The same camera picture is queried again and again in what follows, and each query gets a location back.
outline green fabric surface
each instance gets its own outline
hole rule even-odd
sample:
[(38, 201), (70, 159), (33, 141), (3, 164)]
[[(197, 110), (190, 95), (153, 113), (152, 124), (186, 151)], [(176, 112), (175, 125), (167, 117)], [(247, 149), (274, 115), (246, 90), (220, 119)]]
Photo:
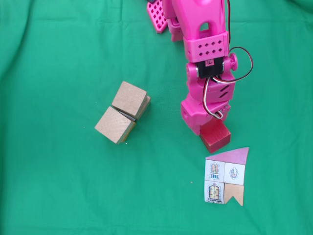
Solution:
[[(183, 43), (156, 34), (146, 4), (0, 1), (0, 234), (313, 234), (312, 1), (231, 1), (231, 46), (255, 68), (217, 153), (250, 147), (243, 207), (204, 201)], [(115, 145), (94, 127), (122, 81), (152, 102)]]

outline cable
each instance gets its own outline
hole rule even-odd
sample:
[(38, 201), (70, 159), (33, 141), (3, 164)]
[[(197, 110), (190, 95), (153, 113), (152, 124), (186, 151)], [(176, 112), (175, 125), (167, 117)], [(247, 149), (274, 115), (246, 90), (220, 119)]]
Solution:
[[(230, 40), (231, 40), (231, 34), (230, 34), (230, 0), (227, 0), (227, 5), (228, 5), (228, 42), (229, 42), (229, 44), (230, 44)], [(230, 53), (233, 49), (236, 49), (236, 48), (242, 49), (242, 50), (244, 50), (244, 51), (248, 54), (248, 56), (250, 57), (250, 61), (251, 61), (251, 69), (249, 70), (249, 72), (248, 72), (245, 76), (242, 76), (242, 77), (237, 78), (237, 79), (233, 79), (233, 80), (230, 80), (230, 81), (226, 81), (226, 80), (221, 79), (220, 76), (218, 76), (218, 77), (217, 77), (217, 76), (214, 76), (214, 77), (212, 77), (212, 79), (213, 79), (214, 81), (220, 82), (220, 83), (224, 83), (224, 84), (234, 83), (234, 82), (237, 82), (237, 81), (239, 81), (239, 80), (244, 79), (245, 77), (247, 77), (247, 76), (251, 73), (251, 71), (252, 71), (252, 69), (253, 69), (253, 66), (254, 66), (254, 63), (253, 63), (253, 59), (252, 59), (251, 54), (249, 53), (249, 51), (247, 51), (247, 50), (246, 50), (245, 48), (243, 48), (243, 47), (233, 47), (233, 48), (229, 51), (229, 53)], [(209, 85), (210, 79), (211, 79), (211, 78), (207, 78), (206, 81), (205, 81), (205, 86), (204, 86), (204, 89), (203, 89), (203, 107), (204, 107), (204, 109), (206, 110), (206, 112), (207, 112), (208, 114), (210, 114), (211, 116), (215, 117), (216, 119), (222, 119), (222, 118), (223, 118), (223, 113), (222, 113), (220, 110), (218, 110), (218, 111), (214, 114), (214, 113), (212, 113), (212, 112), (209, 110), (209, 108), (207, 107), (207, 104), (206, 104), (206, 94), (207, 94), (207, 89), (208, 89), (208, 85)]]
[(237, 78), (237, 79), (229, 80), (229, 81), (223, 80), (223, 79), (220, 79), (220, 78), (217, 78), (217, 77), (213, 77), (213, 80), (215, 80), (216, 82), (220, 82), (220, 83), (224, 83), (224, 84), (234, 83), (234, 82), (237, 82), (239, 80), (242, 80), (242, 79), (246, 78), (251, 73), (251, 71), (253, 69), (253, 66), (254, 66), (251, 54), (249, 53), (249, 51), (247, 51), (243, 47), (233, 47), (229, 52), (231, 52), (233, 49), (236, 49), (236, 48), (242, 49), (242, 50), (244, 50), (248, 54), (248, 56), (250, 57), (250, 61), (251, 61), (251, 69), (249, 70), (249, 72), (245, 76), (242, 76), (242, 77)]
[(228, 43), (230, 44), (230, 1), (227, 0), (227, 5), (228, 5)]
[(210, 81), (210, 78), (208, 77), (205, 81), (205, 88), (203, 90), (203, 107), (204, 109), (206, 110), (206, 112), (208, 114), (210, 114), (211, 116), (215, 117), (216, 119), (222, 119), (223, 118), (223, 113), (221, 111), (217, 111), (215, 114), (212, 113), (209, 108), (207, 107), (206, 105), (206, 94), (207, 94), (207, 88), (208, 88), (208, 85), (209, 85), (209, 81)]

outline house puzzle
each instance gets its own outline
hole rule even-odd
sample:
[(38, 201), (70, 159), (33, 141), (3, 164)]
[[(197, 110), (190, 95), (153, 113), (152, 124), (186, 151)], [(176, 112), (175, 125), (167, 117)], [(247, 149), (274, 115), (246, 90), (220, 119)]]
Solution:
[(205, 159), (204, 199), (226, 204), (232, 197), (244, 205), (244, 181), (249, 148), (240, 148)]

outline red block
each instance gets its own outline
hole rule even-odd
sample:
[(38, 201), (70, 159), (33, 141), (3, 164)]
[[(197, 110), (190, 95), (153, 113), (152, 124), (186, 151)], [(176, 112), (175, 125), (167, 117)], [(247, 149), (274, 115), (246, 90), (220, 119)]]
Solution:
[(213, 118), (200, 128), (200, 138), (210, 153), (230, 142), (230, 131), (221, 120)]

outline wooden cube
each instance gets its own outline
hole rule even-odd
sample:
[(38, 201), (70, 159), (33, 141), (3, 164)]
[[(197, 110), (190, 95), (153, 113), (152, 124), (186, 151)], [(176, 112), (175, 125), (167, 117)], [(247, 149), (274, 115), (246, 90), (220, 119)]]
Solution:
[(137, 120), (149, 102), (150, 97), (146, 91), (123, 81), (112, 102), (112, 106)]
[(95, 126), (95, 129), (118, 144), (125, 141), (135, 124), (134, 121), (109, 107)]
[(200, 128), (200, 137), (210, 153), (213, 153), (230, 142), (230, 131), (221, 120), (213, 118)]

